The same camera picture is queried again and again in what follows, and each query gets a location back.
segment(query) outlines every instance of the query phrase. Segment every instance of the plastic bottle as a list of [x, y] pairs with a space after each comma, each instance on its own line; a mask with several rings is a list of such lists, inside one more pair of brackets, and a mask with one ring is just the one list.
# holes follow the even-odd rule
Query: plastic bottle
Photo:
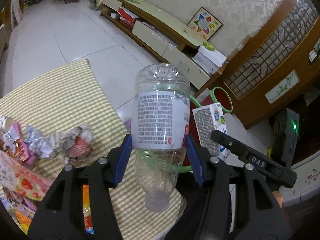
[[163, 212], [186, 154], [190, 82], [183, 69], [161, 63], [140, 70], [135, 89], [131, 126], [135, 176], [145, 191], [146, 208]]

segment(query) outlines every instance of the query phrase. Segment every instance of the screw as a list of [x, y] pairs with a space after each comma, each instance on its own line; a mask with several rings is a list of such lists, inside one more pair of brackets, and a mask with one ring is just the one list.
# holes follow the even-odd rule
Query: screw
[[254, 168], [254, 166], [253, 166], [251, 163], [247, 163], [247, 164], [245, 165], [245, 168], [246, 168], [247, 170], [249, 170], [249, 171], [252, 171], [253, 168]]
[[107, 158], [103, 157], [103, 158], [100, 158], [100, 159], [98, 160], [98, 163], [100, 163], [100, 164], [106, 164], [107, 161], [108, 161]]
[[65, 170], [65, 171], [71, 171], [72, 168], [73, 168], [73, 167], [72, 167], [71, 164], [68, 164], [68, 165], [64, 166], [64, 170]]
[[211, 157], [211, 158], [210, 158], [210, 161], [211, 161], [212, 163], [217, 164], [217, 163], [220, 161], [220, 159], [219, 159], [218, 157]]

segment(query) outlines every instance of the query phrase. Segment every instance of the door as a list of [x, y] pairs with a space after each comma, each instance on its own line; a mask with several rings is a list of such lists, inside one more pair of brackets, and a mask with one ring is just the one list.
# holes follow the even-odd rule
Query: door
[[311, 0], [284, 0], [270, 20], [231, 60], [213, 86], [229, 93], [246, 129], [273, 115], [320, 74], [309, 52], [320, 37]]

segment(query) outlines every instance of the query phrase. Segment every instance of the white tile floor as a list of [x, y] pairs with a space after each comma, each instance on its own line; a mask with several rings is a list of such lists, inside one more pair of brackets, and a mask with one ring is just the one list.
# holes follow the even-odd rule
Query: white tile floor
[[[159, 61], [129, 36], [117, 29], [88, 1], [64, 4], [47, 0], [25, 9], [11, 35], [0, 63], [1, 96], [37, 76], [86, 57], [114, 109], [125, 121], [131, 118], [134, 80], [143, 67]], [[273, 137], [267, 122], [247, 131], [235, 115], [225, 115], [228, 134], [266, 153]], [[231, 154], [228, 164], [243, 163]], [[233, 196], [234, 186], [230, 186]]]

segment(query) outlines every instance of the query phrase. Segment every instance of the yellow gingham cloth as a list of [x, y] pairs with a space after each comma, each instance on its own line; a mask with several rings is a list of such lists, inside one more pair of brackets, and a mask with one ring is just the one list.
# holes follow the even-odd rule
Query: yellow gingham cloth
[[[0, 116], [17, 120], [23, 131], [32, 125], [45, 136], [65, 132], [87, 122], [93, 131], [90, 165], [120, 146], [127, 130], [104, 95], [87, 59], [81, 59], [52, 70], [18, 87], [0, 100]], [[177, 190], [171, 194], [170, 207], [154, 213], [144, 206], [144, 192], [134, 175], [132, 151], [122, 183], [110, 189], [113, 209], [124, 240], [157, 239], [170, 229], [181, 215], [185, 200]], [[58, 158], [42, 159], [33, 169], [44, 177], [55, 179], [64, 165]], [[0, 197], [4, 196], [0, 187]]]

